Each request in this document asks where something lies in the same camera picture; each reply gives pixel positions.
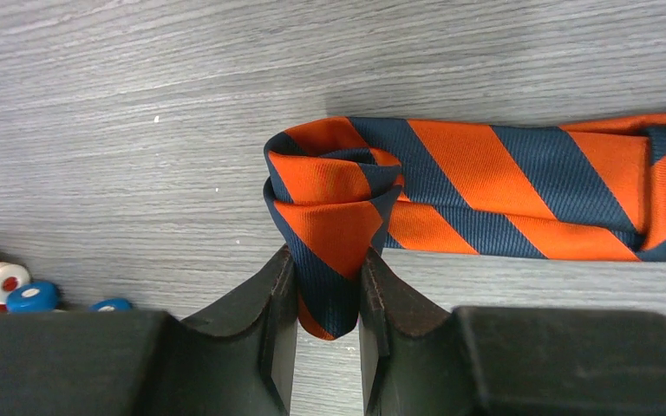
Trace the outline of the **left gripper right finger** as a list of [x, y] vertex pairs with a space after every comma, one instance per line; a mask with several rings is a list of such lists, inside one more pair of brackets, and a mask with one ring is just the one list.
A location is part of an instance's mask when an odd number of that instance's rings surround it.
[[666, 315], [446, 310], [370, 250], [359, 337], [368, 415], [666, 415]]

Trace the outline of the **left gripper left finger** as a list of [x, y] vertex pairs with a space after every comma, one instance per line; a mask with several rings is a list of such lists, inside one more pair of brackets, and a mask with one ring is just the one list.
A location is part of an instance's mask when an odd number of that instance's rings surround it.
[[0, 314], [0, 415], [286, 415], [296, 345], [287, 248], [184, 319]]

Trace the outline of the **orange navy striped tie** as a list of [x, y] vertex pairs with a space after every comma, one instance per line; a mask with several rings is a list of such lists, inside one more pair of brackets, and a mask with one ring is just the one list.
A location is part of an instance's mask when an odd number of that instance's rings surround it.
[[372, 250], [666, 262], [666, 114], [557, 127], [334, 117], [264, 147], [298, 319], [356, 325]]

